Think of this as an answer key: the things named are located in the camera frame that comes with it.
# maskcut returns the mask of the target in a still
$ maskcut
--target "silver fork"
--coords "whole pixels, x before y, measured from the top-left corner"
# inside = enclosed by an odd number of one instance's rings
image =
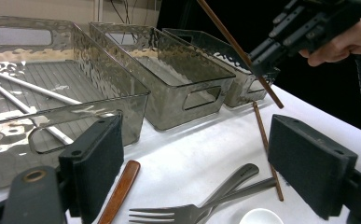
[[[258,174],[259,170],[258,167],[252,163],[247,163],[237,170],[235,170],[212,194],[210,197],[207,198],[205,204],[219,199],[220,197],[226,195],[228,192],[233,191],[237,187],[239,187],[242,183],[246,180],[250,179],[252,176]],[[215,207],[212,207],[206,211],[204,211],[197,220],[196,223],[205,223],[208,219],[209,215],[212,214]]]
[[[172,224],[189,224],[195,223],[200,216],[205,212],[221,203],[225,203],[234,199],[238,199],[247,195],[251,195],[262,191],[264,189],[272,188],[276,185],[274,178],[268,178],[260,181],[254,185],[239,189],[230,193],[220,199],[211,201],[202,207],[197,207],[194,204],[188,204],[178,207],[167,208],[140,208],[131,209],[133,212],[142,212],[144,215],[130,215],[131,217],[149,218],[152,220],[130,220],[133,223],[172,223]]]

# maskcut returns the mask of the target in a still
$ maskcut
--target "knife handle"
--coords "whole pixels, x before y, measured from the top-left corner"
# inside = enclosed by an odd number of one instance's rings
[[[109,224],[116,216],[122,203],[131,189],[134,179],[139,173],[140,163],[138,161],[128,161],[121,178],[119,179],[104,212],[99,219],[99,224]]]

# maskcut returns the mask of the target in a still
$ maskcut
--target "fork tines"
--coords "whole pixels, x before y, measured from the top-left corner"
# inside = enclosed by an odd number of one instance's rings
[[[139,212],[144,214],[130,214],[130,217],[147,218],[147,220],[130,220],[132,223],[144,224],[164,224],[174,223],[174,213],[171,208],[133,208],[131,212]]]

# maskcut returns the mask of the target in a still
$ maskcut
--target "human hand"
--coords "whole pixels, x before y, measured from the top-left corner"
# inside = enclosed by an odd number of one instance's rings
[[[313,67],[322,63],[341,61],[350,54],[361,54],[361,20],[312,54],[306,49],[301,50],[299,54],[307,58],[308,64]]]

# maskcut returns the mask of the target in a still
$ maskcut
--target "beige wall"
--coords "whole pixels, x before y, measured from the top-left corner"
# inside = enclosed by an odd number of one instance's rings
[[[98,21],[99,1],[103,2],[102,21],[122,23],[110,1],[107,0],[0,0],[0,15],[72,21],[88,32],[88,22]],[[119,14],[125,18],[124,4],[121,0],[114,1]],[[128,2],[129,18],[131,20],[133,14],[133,24],[157,25],[160,1],[157,1],[157,4],[155,0],[137,2],[128,0]]]

